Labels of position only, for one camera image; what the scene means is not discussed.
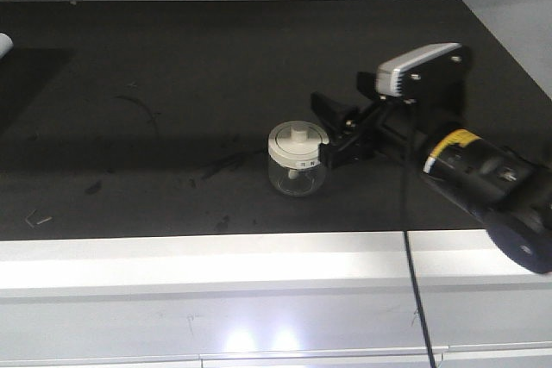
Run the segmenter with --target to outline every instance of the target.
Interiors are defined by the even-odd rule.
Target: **black table surface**
[[[2,240],[397,230],[400,166],[295,199],[259,150],[316,121],[311,92],[364,104],[357,71],[429,43],[474,50],[470,129],[531,159],[549,140],[552,103],[461,0],[0,3],[0,32]],[[411,229],[480,228],[417,178],[409,198]]]

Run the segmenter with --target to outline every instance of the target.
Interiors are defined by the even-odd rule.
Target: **glass jar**
[[[308,196],[318,190],[327,168],[318,159],[318,146],[329,143],[326,132],[311,122],[279,124],[268,137],[268,177],[287,196]]]

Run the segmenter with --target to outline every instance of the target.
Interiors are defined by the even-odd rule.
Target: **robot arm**
[[[403,163],[411,146],[413,167],[431,188],[480,221],[510,259],[551,272],[552,171],[464,128],[471,63],[470,50],[458,43],[391,59],[375,75],[358,75],[357,88],[371,100],[363,111],[313,94],[311,107],[331,137],[320,160],[336,168],[382,153]]]

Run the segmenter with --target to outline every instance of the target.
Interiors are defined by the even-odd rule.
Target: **lid knob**
[[[309,139],[309,125],[306,122],[292,124],[292,141],[306,142]]]

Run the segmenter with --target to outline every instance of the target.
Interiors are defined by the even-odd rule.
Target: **white object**
[[[485,230],[411,242],[443,368],[552,366],[549,278]],[[0,367],[427,367],[398,362],[425,350],[397,232],[0,241],[0,252]],[[256,352],[228,353],[250,338]]]
[[[268,153],[279,165],[295,170],[306,170],[320,164],[318,146],[328,144],[326,132],[306,121],[279,124],[268,136]]]
[[[0,59],[14,46],[14,42],[6,34],[0,34]]]

